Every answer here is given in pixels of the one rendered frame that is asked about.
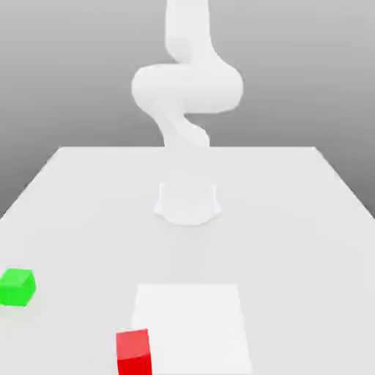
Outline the small red cube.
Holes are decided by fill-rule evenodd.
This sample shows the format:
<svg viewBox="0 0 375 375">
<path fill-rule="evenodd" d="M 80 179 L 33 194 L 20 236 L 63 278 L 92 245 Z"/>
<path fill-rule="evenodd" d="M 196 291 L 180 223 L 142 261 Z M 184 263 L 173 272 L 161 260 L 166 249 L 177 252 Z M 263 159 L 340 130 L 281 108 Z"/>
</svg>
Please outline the small red cube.
<svg viewBox="0 0 375 375">
<path fill-rule="evenodd" d="M 147 329 L 116 334 L 119 375 L 152 375 L 152 356 Z"/>
</svg>

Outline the small green cube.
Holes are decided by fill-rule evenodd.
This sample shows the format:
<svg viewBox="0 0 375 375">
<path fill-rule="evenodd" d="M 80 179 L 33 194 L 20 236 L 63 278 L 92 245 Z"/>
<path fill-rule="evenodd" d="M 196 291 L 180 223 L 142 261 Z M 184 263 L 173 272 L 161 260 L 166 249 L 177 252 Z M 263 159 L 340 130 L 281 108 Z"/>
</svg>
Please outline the small green cube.
<svg viewBox="0 0 375 375">
<path fill-rule="evenodd" d="M 26 307 L 35 291 L 32 270 L 8 268 L 0 277 L 0 305 Z"/>
</svg>

